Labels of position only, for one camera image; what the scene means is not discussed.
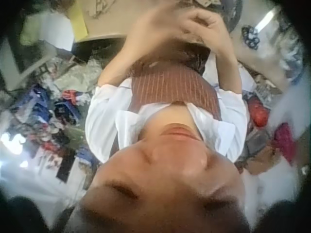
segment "desk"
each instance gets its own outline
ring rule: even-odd
[[[101,14],[97,19],[94,19],[87,12],[89,1],[78,1],[83,9],[88,30],[88,36],[83,41],[125,36],[138,16],[153,5],[152,0],[116,0],[106,14]],[[263,74],[284,92],[289,84],[283,69],[279,65],[280,56],[275,48],[272,46],[265,48],[265,50],[271,50],[272,53],[263,57],[260,46],[258,51],[254,51],[249,49],[241,40],[242,26],[245,24],[256,26],[273,8],[273,5],[267,4],[258,0],[244,1],[241,19],[236,29],[231,33],[231,37],[237,58],[253,70]]]
[[[90,1],[78,1],[88,30],[88,36],[82,41],[125,36],[138,16],[153,5],[152,0],[116,0],[107,13],[92,18],[87,12]]]

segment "white cloth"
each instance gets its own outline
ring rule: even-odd
[[[147,104],[138,114],[127,111],[132,98],[132,79],[119,87],[97,87],[86,118],[86,139],[94,155],[106,162],[118,132],[119,147],[137,142],[138,134],[149,117],[169,104]],[[202,108],[188,103],[194,122],[206,145],[232,162],[240,156],[246,136],[246,107],[242,95],[219,89],[217,92],[222,121],[214,120]]]

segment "person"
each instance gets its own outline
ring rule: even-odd
[[[189,62],[191,51],[164,59],[172,44],[161,47],[185,34],[216,54],[217,93],[198,63]],[[244,187],[233,164],[246,135],[241,92],[237,58],[218,14],[190,9],[176,16],[168,4],[143,15],[99,77],[86,138],[105,163],[67,231],[247,232]]]

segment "eye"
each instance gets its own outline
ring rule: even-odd
[[[119,182],[119,181],[110,181],[105,184],[108,187],[111,187],[118,191],[119,193],[123,194],[124,196],[137,200],[139,196],[126,184]]]

